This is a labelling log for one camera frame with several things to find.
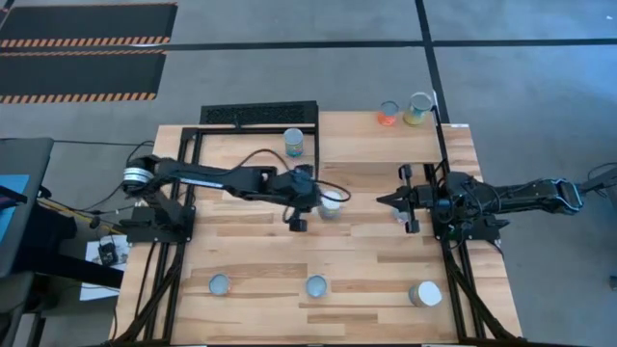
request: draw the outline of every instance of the wire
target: wire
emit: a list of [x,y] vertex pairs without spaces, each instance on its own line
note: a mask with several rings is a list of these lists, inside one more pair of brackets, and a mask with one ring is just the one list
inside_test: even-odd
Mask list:
[[[141,142],[140,144],[136,145],[136,146],[135,146],[135,148],[134,148],[134,149],[133,149],[133,150],[132,150],[132,151],[128,154],[128,156],[126,157],[126,162],[125,162],[125,164],[128,164],[128,162],[129,162],[129,161],[131,160],[131,158],[133,157],[133,154],[135,154],[135,152],[137,152],[137,150],[139,150],[139,148],[141,148],[141,147],[143,147],[143,146],[153,146],[153,145],[154,145],[154,141],[152,141],[152,140],[143,141],[143,142]],[[109,214],[109,213],[116,213],[116,212],[118,212],[118,211],[122,211],[122,210],[125,210],[125,209],[129,209],[129,208],[131,208],[132,206],[125,206],[125,207],[121,207],[121,208],[117,208],[117,209],[113,209],[113,210],[109,210],[109,211],[99,211],[99,210],[96,210],[96,211],[91,211],[91,210],[92,210],[94,207],[99,206],[100,204],[104,203],[105,201],[107,201],[107,200],[109,200],[111,197],[113,197],[113,196],[114,196],[114,195],[118,192],[118,190],[121,188],[121,186],[122,186],[122,183],[120,183],[120,184],[119,184],[119,185],[118,185],[118,186],[117,186],[117,187],[116,187],[116,188],[115,188],[115,189],[114,189],[114,190],[113,190],[113,191],[112,191],[112,192],[111,192],[111,193],[110,193],[107,197],[103,198],[102,200],[100,200],[100,201],[98,201],[98,202],[93,203],[92,205],[90,205],[90,206],[88,206],[88,207],[84,207],[84,208],[75,208],[75,207],[68,206],[68,205],[66,205],[66,204],[64,204],[64,203],[61,203],[61,202],[59,202],[59,201],[55,201],[55,200],[50,199],[50,198],[47,198],[47,199],[48,199],[48,200],[50,200],[50,201],[52,201],[52,202],[54,202],[54,203],[57,203],[57,204],[59,204],[59,205],[63,206],[64,208],[66,208],[66,209],[68,209],[68,210],[70,210],[70,211],[73,211],[73,212],[84,212],[84,213],[89,213],[89,214],[92,214],[92,215],[95,215],[95,216],[98,216],[98,215],[103,215],[103,214]]]
[[[595,172],[595,171],[597,171],[597,170],[599,170],[599,169],[602,169],[602,168],[609,167],[609,166],[617,166],[617,162],[609,162],[609,163],[604,163],[604,164],[601,164],[601,165],[599,165],[599,166],[597,166],[597,167],[595,167],[595,168],[591,169],[591,170],[587,173],[587,180],[590,180],[590,179],[591,179],[591,174],[592,174],[593,172]],[[603,192],[602,190],[600,190],[600,189],[595,190],[594,192],[596,192],[596,194],[598,194],[601,198],[605,198],[605,199],[606,199],[606,198],[608,197],[608,195],[607,195],[605,192]]]
[[452,252],[452,251],[456,250],[457,248],[461,247],[463,242],[465,242],[465,231],[461,229],[461,239],[459,240],[459,242],[456,245],[450,247],[450,251]]
[[[88,217],[88,216],[85,216],[85,215],[83,215],[83,214],[81,214],[81,213],[79,213],[79,212],[75,212],[75,211],[73,211],[73,210],[69,209],[67,206],[62,205],[62,204],[61,204],[61,203],[59,203],[59,202],[56,202],[56,201],[54,201],[54,200],[50,200],[50,199],[47,199],[47,200],[49,200],[49,201],[51,201],[51,202],[53,202],[53,203],[55,203],[55,204],[57,204],[57,205],[54,205],[54,204],[52,204],[52,203],[49,203],[48,201],[41,200],[41,199],[39,199],[39,203],[40,203],[40,204],[42,204],[42,205],[45,205],[45,206],[47,206],[47,207],[49,207],[49,208],[51,208],[51,209],[53,209],[53,210],[56,210],[56,211],[59,211],[59,212],[65,212],[65,213],[67,213],[67,214],[70,214],[71,216],[76,217],[77,219],[80,219],[80,220],[82,220],[82,221],[84,221],[84,222],[86,222],[86,223],[88,223],[88,224],[89,224],[89,223],[91,223],[91,222],[92,222],[92,220],[93,220],[92,218],[90,218],[90,217]],[[113,225],[113,224],[114,224],[113,222],[105,221],[105,220],[102,220],[102,219],[100,219],[100,218],[99,218],[99,220],[100,220],[101,222],[103,222],[103,223],[107,223],[107,224],[110,224],[110,225]],[[113,233],[116,233],[116,234],[119,234],[119,235],[123,235],[123,233],[122,233],[122,232],[120,232],[120,231],[118,231],[118,230],[115,230],[115,229],[114,229],[114,228],[112,228],[112,227],[105,226],[105,225],[103,225],[103,226],[101,226],[101,227],[103,227],[103,228],[107,229],[107,230],[108,230],[108,232],[113,232]]]
[[242,166],[244,164],[246,164],[246,162],[251,160],[251,158],[253,158],[254,156],[256,156],[256,155],[258,155],[260,153],[264,153],[264,152],[267,152],[267,153],[270,153],[270,154],[276,156],[279,159],[279,161],[285,166],[285,169],[287,171],[289,171],[289,165],[287,165],[287,163],[284,161],[284,159],[282,159],[282,157],[278,153],[276,153],[274,150],[269,149],[269,148],[262,148],[262,149],[258,149],[256,151],[252,152],[251,154],[249,154],[246,158],[244,158],[238,165],[234,166],[233,168],[231,168],[231,169],[229,169],[229,170],[227,170],[227,171],[225,171],[223,173],[209,173],[208,175],[224,176],[224,175],[231,174],[231,173],[237,171],[238,169],[242,168]]
[[144,275],[142,276],[142,285],[139,288],[139,296],[137,297],[137,305],[135,306],[135,319],[139,314],[139,306],[142,304],[142,296],[144,295],[144,286],[146,285],[146,276],[148,275],[148,270],[150,268],[150,261],[152,260],[152,254],[154,253],[154,246],[156,244],[152,243],[150,246],[150,252],[148,252],[148,258],[146,259],[146,270],[144,270]]
[[333,188],[336,188],[336,189],[342,191],[343,193],[345,193],[347,195],[347,198],[345,198],[345,199],[336,199],[336,198],[328,197],[328,196],[326,196],[326,195],[324,195],[323,193],[320,192],[319,195],[322,198],[324,198],[324,199],[327,199],[327,200],[330,200],[330,201],[336,201],[336,202],[346,202],[346,201],[349,201],[351,199],[351,192],[349,190],[339,186],[338,184],[334,184],[334,183],[327,182],[327,181],[322,181],[322,180],[319,180],[319,179],[314,180],[314,182],[315,183],[319,183],[319,184],[323,184],[323,185],[326,185],[326,186],[330,186],[330,187],[333,187]]
[[488,242],[491,246],[493,246],[499,252],[499,254],[501,254],[501,257],[504,257],[503,251],[501,250],[501,246],[497,243],[498,240],[496,241],[487,240],[486,242]]
[[480,199],[474,193],[472,193],[464,183],[461,183],[461,187],[463,187],[463,189],[467,192],[467,194],[469,194],[472,198],[475,199],[475,204],[478,207],[478,213],[476,213],[474,216],[481,216],[482,214],[484,214],[484,210],[482,209],[482,203],[480,202]]
[[[277,157],[277,159],[279,159],[279,161],[282,163],[282,165],[285,167],[285,169],[287,171],[290,170],[289,169],[289,165],[287,165],[287,162],[285,162],[285,160],[282,159],[282,157],[278,153],[276,153],[274,150],[269,149],[269,148],[262,148],[262,149],[255,150],[251,154],[247,155],[247,157],[244,158],[244,160],[242,160],[235,167],[233,167],[233,168],[231,168],[231,169],[229,169],[229,170],[227,170],[227,171],[225,171],[223,173],[211,173],[210,175],[212,175],[212,176],[224,176],[224,175],[227,175],[227,174],[231,174],[231,173],[237,171],[238,169],[242,168],[242,166],[244,164],[246,164],[251,158],[253,158],[254,156],[256,156],[259,153],[264,153],[264,152],[270,153],[270,154],[274,155],[275,157]],[[349,192],[349,190],[347,190],[347,189],[345,189],[345,188],[343,188],[343,187],[341,187],[341,186],[339,186],[337,184],[334,184],[332,182],[322,181],[322,180],[315,180],[315,179],[311,179],[311,181],[313,181],[315,183],[318,183],[318,184],[323,184],[323,185],[327,185],[327,186],[336,188],[336,189],[342,191],[343,193],[345,193],[347,195],[347,198],[345,198],[345,199],[336,199],[336,198],[327,197],[326,195],[320,193],[319,195],[322,198],[325,198],[325,199],[331,200],[331,201],[336,201],[336,202],[346,202],[346,201],[349,201],[351,199],[351,192]],[[287,209],[285,209],[285,211],[283,212],[283,217],[282,217],[283,220],[285,220],[284,216],[285,216],[286,210]]]
[[147,140],[147,141],[143,141],[142,143],[138,144],[135,149],[133,149],[132,152],[130,152],[130,154],[128,154],[128,156],[126,157],[126,164],[128,164],[129,161],[131,161],[131,158],[133,157],[133,154],[135,154],[135,152],[137,152],[139,150],[139,148],[143,147],[143,146],[154,146],[154,141],[153,140]]
[[495,194],[495,198],[491,200],[491,202],[489,202],[489,205],[493,204],[493,201],[497,200],[497,212],[499,213],[501,211],[501,197],[499,196],[499,193],[497,192],[497,190],[495,189],[495,187],[493,187],[492,185],[488,184],[488,183],[484,183],[484,182],[478,182],[480,185],[488,187],[491,191],[493,191],[493,193]]

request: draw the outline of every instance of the tin can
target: tin can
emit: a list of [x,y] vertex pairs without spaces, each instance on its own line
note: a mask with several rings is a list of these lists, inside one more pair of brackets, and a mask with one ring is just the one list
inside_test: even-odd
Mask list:
[[229,277],[223,274],[214,275],[212,279],[210,279],[208,288],[210,289],[210,293],[214,295],[222,296],[228,294],[231,289]]
[[290,157],[302,155],[304,151],[304,135],[298,128],[289,128],[282,134],[285,138],[285,153]]
[[442,301],[442,292],[434,282],[426,280],[409,290],[409,300],[415,307],[433,307]]

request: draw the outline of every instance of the black metal frame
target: black metal frame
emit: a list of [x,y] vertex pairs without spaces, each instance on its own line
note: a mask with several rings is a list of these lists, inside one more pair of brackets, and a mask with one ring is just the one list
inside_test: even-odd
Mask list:
[[[315,179],[317,179],[319,176],[319,131],[318,131],[319,117],[317,116],[315,118],[314,124],[307,124],[306,126],[297,126],[297,127],[300,130],[302,130],[303,133],[314,136],[314,151],[315,151],[314,167],[315,167]],[[275,126],[242,127],[241,124],[236,124],[235,127],[232,127],[232,128],[185,127],[182,129],[182,135],[180,137],[180,147],[178,150],[177,160],[183,162],[186,159],[186,149],[189,145],[189,142],[193,140],[195,141],[195,143],[193,147],[191,163],[199,164],[200,155],[201,155],[201,147],[203,144],[203,138],[206,135],[238,135],[238,134],[243,134],[243,135],[281,134],[282,135],[282,133],[286,129],[287,128],[284,126],[281,126],[281,127],[275,127]],[[187,188],[187,192],[186,192],[186,197],[184,199],[185,206],[189,206],[192,204],[192,197],[194,196],[194,191],[195,191],[195,186],[192,184],[189,184]],[[172,187],[172,193],[171,193],[172,199],[177,199],[178,192],[179,192],[179,183],[176,182],[174,183]],[[158,256],[158,260],[156,264],[156,271],[154,273],[152,292],[154,292],[154,290],[161,285],[165,277],[165,268],[167,265],[169,247],[170,247],[169,243],[161,244],[161,250],[159,252],[159,256]],[[181,274],[181,267],[182,267],[185,248],[186,248],[186,243],[177,244],[176,255],[179,255],[181,257],[180,262],[179,262],[180,270],[178,271],[177,276],[174,278],[171,284],[169,301],[167,304],[167,312],[165,315],[165,324],[163,327],[163,337],[161,340],[152,339],[153,334],[154,334],[154,325],[156,321],[156,311],[154,311],[152,315],[149,317],[148,321],[146,322],[146,329],[144,332],[144,341],[146,342],[156,341],[155,343],[162,343],[163,345],[165,345],[165,343],[169,344],[171,341],[172,329],[174,327],[175,306],[177,303],[177,292],[180,286],[180,274]]]

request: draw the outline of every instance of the hazard tape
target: hazard tape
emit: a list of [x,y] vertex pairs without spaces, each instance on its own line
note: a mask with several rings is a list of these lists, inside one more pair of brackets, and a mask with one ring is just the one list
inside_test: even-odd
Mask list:
[[90,38],[90,39],[33,39],[0,40],[2,48],[18,47],[82,47],[122,44],[161,44],[170,41],[169,37],[138,38]]
[[45,102],[104,102],[154,100],[156,93],[75,93],[54,95],[0,95],[0,103],[25,104]]
[[50,57],[50,56],[101,56],[122,54],[167,54],[163,49],[119,50],[119,51],[75,51],[75,52],[32,52],[32,53],[0,53],[0,57]]

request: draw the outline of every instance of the can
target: can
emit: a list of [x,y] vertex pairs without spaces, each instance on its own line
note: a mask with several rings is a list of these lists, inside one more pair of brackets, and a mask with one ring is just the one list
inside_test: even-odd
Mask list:
[[307,294],[312,298],[321,298],[328,291],[328,283],[323,276],[314,275],[307,280]]
[[298,128],[289,128],[282,133],[285,138],[285,153],[290,157],[302,155],[304,148],[304,135]]
[[229,284],[229,277],[223,274],[216,274],[210,279],[210,283],[208,284],[208,288],[210,289],[210,293],[222,296],[229,293],[231,289]]
[[409,290],[409,300],[415,307],[433,307],[442,301],[442,292],[434,282],[426,280]]

